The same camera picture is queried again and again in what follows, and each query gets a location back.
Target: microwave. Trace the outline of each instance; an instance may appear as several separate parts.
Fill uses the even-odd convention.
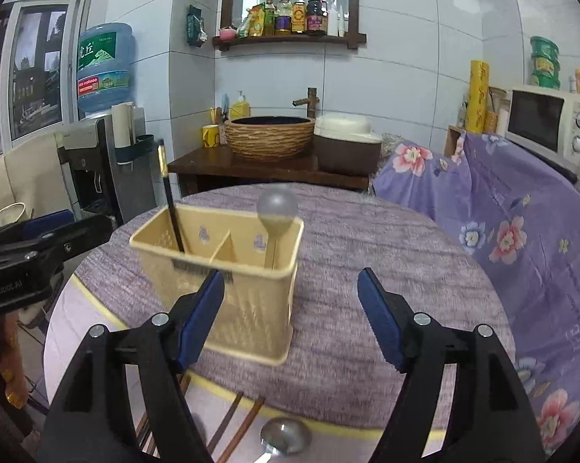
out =
[[[510,96],[505,137],[543,160],[577,173],[580,165],[580,94],[523,85]]]

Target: yellow stripe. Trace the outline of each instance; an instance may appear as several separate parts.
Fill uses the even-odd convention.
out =
[[[116,315],[110,312],[82,283],[82,281],[76,276],[71,275],[71,281],[80,289],[82,294],[90,301],[90,303],[95,307],[97,311],[103,314],[106,318],[112,321],[118,328],[127,329],[127,325],[122,322]],[[232,392],[223,386],[219,386],[208,380],[199,374],[196,374],[192,370],[189,371],[189,375],[191,376],[191,381],[194,385],[199,386],[200,388],[212,393],[217,397],[221,397],[224,400],[228,400],[232,402],[236,397],[236,393]],[[241,400],[240,406],[244,409],[251,409],[254,405],[254,401],[251,399],[247,399],[243,397]],[[280,411],[278,409],[274,409],[272,407],[263,406],[260,410],[260,413],[266,417],[275,418],[278,416],[288,416],[287,412]],[[310,428],[312,431],[316,431],[319,433],[323,433],[326,435],[332,435],[335,437],[342,437],[342,438],[352,438],[352,439],[361,439],[361,440],[379,440],[382,437],[382,430],[377,429],[370,429],[370,428],[352,428],[352,427],[342,427],[339,425],[333,425],[332,423],[326,423],[323,421],[316,421],[309,418],[303,418],[298,416],[298,419],[304,422],[307,427]],[[434,440],[443,440],[444,439],[444,430],[432,430],[430,431],[429,436],[427,437],[428,441]]]

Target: spoon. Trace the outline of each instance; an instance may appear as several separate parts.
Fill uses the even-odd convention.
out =
[[[277,239],[290,228],[298,212],[298,202],[289,188],[274,186],[260,195],[256,210],[268,233],[264,267],[272,270]]]
[[[296,455],[302,453],[312,441],[309,428],[292,418],[272,418],[260,431],[260,439],[265,453],[254,463],[267,463],[273,456]]]

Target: beige plastic utensil holder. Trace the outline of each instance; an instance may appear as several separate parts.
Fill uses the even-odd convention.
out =
[[[129,239],[159,298],[170,309],[196,292],[211,269],[224,276],[223,303],[205,347],[280,365],[288,357],[292,293],[304,224],[295,218],[277,238],[273,269],[264,268],[268,233],[256,213],[176,205],[185,253],[178,251],[168,209]]]

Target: stacked green plastic container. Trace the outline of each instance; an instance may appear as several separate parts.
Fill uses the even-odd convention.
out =
[[[560,89],[560,63],[558,62],[558,46],[541,36],[533,36],[530,39],[532,47],[533,71],[530,82],[533,85],[547,87],[550,89]]]

